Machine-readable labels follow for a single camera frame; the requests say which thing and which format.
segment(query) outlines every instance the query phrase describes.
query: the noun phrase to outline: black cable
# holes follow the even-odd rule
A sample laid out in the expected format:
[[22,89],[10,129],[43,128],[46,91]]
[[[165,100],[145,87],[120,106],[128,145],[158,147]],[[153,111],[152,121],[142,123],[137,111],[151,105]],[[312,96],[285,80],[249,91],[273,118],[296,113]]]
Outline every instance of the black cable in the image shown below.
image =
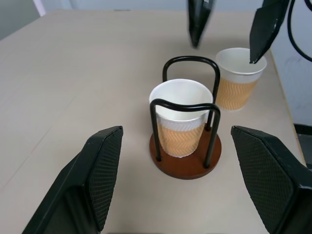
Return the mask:
[[[293,12],[293,5],[294,5],[295,0],[291,0],[291,4],[289,6],[289,12],[288,12],[288,18],[287,18],[287,29],[288,29],[288,37],[289,40],[291,41],[292,46],[294,49],[306,60],[312,62],[312,58],[308,55],[306,55],[296,44],[296,42],[293,39],[293,34],[292,34],[292,12]],[[305,3],[307,7],[312,11],[312,4],[309,0],[305,0]]]

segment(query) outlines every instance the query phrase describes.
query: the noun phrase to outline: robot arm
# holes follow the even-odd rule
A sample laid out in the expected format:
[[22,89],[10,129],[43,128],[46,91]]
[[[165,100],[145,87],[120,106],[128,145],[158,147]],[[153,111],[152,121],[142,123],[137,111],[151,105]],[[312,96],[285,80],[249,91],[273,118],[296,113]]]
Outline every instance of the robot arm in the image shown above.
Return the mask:
[[[192,46],[197,48],[201,35],[208,22],[216,0],[188,0],[189,32]],[[307,7],[312,11],[310,0],[304,0]],[[305,59],[312,62],[312,58],[306,55],[295,43],[291,30],[291,18],[295,0],[264,0],[262,7],[257,9],[253,25],[249,35],[250,63],[257,63],[267,52],[276,38],[284,21],[288,4],[288,35],[295,50]]]

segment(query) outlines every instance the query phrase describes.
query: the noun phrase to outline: zigzag pattern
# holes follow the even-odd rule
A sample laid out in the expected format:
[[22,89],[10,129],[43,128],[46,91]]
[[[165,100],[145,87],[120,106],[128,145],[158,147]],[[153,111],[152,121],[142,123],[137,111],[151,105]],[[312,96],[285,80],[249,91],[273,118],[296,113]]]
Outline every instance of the zigzag pattern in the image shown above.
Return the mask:
[[233,83],[226,79],[220,80],[216,103],[223,109],[239,110],[253,92],[257,81],[251,83]]
[[190,131],[173,131],[158,125],[159,141],[164,151],[174,157],[185,157],[193,153],[204,129],[202,124]]

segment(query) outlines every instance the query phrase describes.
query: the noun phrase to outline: cup rim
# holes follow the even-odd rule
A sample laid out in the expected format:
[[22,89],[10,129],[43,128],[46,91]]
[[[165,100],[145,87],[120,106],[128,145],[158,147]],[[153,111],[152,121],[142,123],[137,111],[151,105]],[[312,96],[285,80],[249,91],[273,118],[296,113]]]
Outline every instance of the cup rim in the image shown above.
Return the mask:
[[250,51],[250,49],[248,49],[248,48],[242,48],[242,47],[233,47],[233,48],[227,48],[227,49],[221,50],[221,51],[219,51],[219,52],[217,53],[217,55],[215,56],[215,61],[217,62],[218,66],[221,67],[221,68],[223,68],[224,70],[226,70],[226,71],[228,71],[228,72],[233,73],[233,74],[245,75],[245,76],[248,76],[248,75],[255,75],[255,74],[258,74],[258,73],[262,72],[262,71],[267,67],[267,65],[268,65],[268,62],[267,62],[266,58],[265,58],[264,56],[262,56],[262,58],[261,58],[260,60],[263,60],[263,61],[264,61],[264,66],[263,66],[260,70],[258,70],[258,71],[256,71],[256,72],[236,72],[236,71],[230,70],[230,69],[228,69],[228,68],[222,66],[222,64],[220,63],[220,60],[218,59],[218,57],[220,56],[220,53],[221,53],[221,52],[224,52],[224,51],[227,51],[227,50],[248,50],[248,51]]
[[[149,103],[151,104],[151,102],[154,100],[154,99],[151,100],[151,96],[152,96],[152,94],[153,94],[154,92],[156,92],[156,90],[157,90],[159,87],[161,87],[162,85],[164,85],[164,84],[166,84],[166,83],[168,83],[168,82],[175,82],[175,81],[181,81],[181,80],[183,80],[183,81],[187,80],[188,82],[190,81],[190,82],[192,82],[192,83],[199,84],[200,86],[202,86],[204,89],[206,89],[206,90],[209,92],[209,94],[210,94],[210,96],[211,96],[211,100],[212,100],[211,103],[214,102],[214,96],[213,96],[213,94],[212,94],[211,91],[210,91],[205,85],[203,85],[202,83],[199,83],[199,82],[197,82],[197,81],[195,81],[195,80],[192,80],[192,79],[171,79],[171,80],[168,80],[168,81],[166,81],[166,82],[162,82],[161,84],[157,85],[157,86],[151,91],[150,96],[149,96]],[[159,114],[159,113],[157,113],[157,112],[156,112],[156,114],[159,115],[160,117],[164,118],[165,120],[169,120],[169,121],[174,122],[174,123],[188,123],[188,122],[192,122],[192,121],[195,121],[195,120],[201,118],[203,115],[206,115],[208,112],[209,112],[209,110],[206,110],[205,113],[203,113],[201,116],[196,117],[196,118],[192,118],[192,119],[188,119],[188,120],[175,120],[175,119],[167,118],[167,117],[165,117],[165,116],[163,116],[163,115],[161,115],[161,114]]]

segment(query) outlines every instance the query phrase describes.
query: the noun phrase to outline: table surface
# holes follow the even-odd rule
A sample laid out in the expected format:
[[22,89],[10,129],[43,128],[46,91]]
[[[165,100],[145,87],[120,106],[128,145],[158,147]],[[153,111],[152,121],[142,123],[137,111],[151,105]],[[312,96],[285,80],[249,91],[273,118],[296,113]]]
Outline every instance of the table surface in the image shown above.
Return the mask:
[[[221,111],[216,168],[179,180],[152,162],[148,96],[172,57],[215,58],[249,47],[253,13],[214,13],[199,50],[186,12],[56,11],[0,42],[0,233],[19,234],[60,170],[95,132],[124,127],[119,170],[103,233],[266,234],[244,185],[233,125],[275,135],[304,164],[270,54],[247,105]],[[210,89],[206,64],[173,65],[169,78]]]

